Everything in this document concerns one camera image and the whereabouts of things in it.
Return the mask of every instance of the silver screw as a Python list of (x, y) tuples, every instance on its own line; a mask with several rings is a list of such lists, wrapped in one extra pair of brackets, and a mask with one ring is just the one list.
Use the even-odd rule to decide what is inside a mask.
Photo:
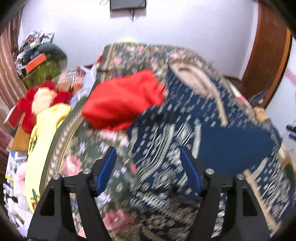
[(244, 180), (244, 175), (243, 174), (237, 174), (237, 179), (238, 180)]
[(84, 169), (82, 170), (82, 173), (83, 173), (83, 174), (89, 174), (89, 173), (91, 173), (91, 169), (90, 169), (90, 168), (84, 168)]
[(207, 174), (209, 174), (209, 175), (212, 175), (212, 174), (214, 174), (214, 170), (212, 169), (212, 168), (207, 168), (206, 170), (205, 170), (205, 172), (207, 173)]
[(54, 180), (58, 180), (61, 177), (60, 174), (54, 174), (54, 176), (52, 177)]

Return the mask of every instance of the curtain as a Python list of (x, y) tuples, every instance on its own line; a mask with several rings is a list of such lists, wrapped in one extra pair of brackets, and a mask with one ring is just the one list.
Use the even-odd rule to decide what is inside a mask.
[(11, 140), (9, 130), (3, 122), (9, 110), (26, 93), (26, 88), (19, 79), (14, 65), (18, 55), (22, 9), (17, 12), (0, 36), (0, 173), (2, 174), (5, 173), (7, 165), (6, 147)]

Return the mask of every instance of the doll face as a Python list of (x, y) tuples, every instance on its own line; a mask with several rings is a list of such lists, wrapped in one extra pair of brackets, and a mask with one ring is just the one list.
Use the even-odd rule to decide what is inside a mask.
[(39, 88), (34, 95), (32, 103), (32, 113), (38, 115), (45, 109), (49, 108), (57, 93), (48, 88)]

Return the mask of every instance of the yellow dress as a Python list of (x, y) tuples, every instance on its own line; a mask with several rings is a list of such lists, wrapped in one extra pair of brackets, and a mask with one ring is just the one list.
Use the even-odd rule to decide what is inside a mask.
[(30, 137), (25, 176), (26, 200), (32, 212), (40, 199), (40, 180), (52, 139), (70, 111), (70, 105), (60, 103), (42, 111), (36, 117), (36, 125)]

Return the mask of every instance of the brown wooden door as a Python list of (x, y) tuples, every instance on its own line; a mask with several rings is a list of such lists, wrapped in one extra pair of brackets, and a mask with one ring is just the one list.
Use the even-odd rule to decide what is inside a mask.
[(269, 89), (269, 97), (264, 100), (265, 105), (273, 96), (287, 61), (290, 43), (291, 34), (285, 22), (271, 7), (259, 4), (254, 46), (242, 78), (242, 94), (245, 98), (249, 99), (252, 95)]

